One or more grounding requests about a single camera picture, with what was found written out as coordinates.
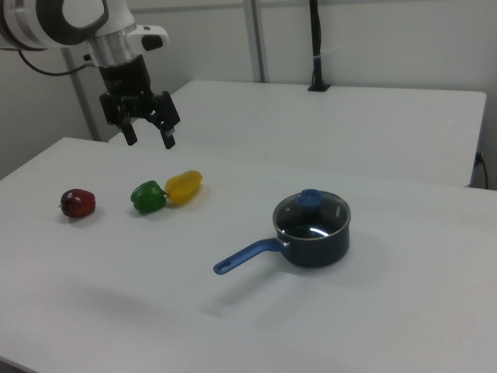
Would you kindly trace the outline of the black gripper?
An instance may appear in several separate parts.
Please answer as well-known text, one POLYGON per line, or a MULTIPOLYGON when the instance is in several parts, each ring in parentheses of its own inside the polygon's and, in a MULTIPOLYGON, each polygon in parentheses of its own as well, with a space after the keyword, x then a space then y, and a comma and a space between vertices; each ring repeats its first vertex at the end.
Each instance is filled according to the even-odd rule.
POLYGON ((137 142, 131 117, 147 118, 158 128, 166 149, 175 146, 175 126, 180 117, 172 97, 167 91, 154 95, 151 79, 142 56, 110 67, 99 67, 106 92, 100 103, 109 125, 120 129, 129 146, 137 142))

